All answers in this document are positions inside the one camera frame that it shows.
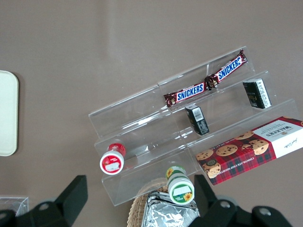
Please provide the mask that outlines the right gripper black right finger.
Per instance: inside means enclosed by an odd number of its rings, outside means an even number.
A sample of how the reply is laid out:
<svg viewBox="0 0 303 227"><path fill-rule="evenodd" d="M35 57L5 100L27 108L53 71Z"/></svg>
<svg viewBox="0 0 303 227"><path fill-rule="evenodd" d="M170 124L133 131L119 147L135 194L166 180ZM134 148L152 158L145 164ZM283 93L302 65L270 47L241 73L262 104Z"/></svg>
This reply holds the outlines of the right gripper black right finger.
<svg viewBox="0 0 303 227"><path fill-rule="evenodd" d="M247 215L227 199L218 199L203 175L195 175L195 202L200 216L195 227L247 227Z"/></svg>

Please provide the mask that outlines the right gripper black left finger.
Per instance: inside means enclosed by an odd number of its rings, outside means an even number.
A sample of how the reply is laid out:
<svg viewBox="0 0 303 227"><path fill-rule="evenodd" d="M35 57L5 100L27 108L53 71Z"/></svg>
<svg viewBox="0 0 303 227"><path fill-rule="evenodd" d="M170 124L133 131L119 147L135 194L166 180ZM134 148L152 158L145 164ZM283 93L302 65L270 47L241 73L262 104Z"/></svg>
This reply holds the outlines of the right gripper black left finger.
<svg viewBox="0 0 303 227"><path fill-rule="evenodd" d="M34 227L71 227L88 200L87 177L78 175L55 199L32 210Z"/></svg>

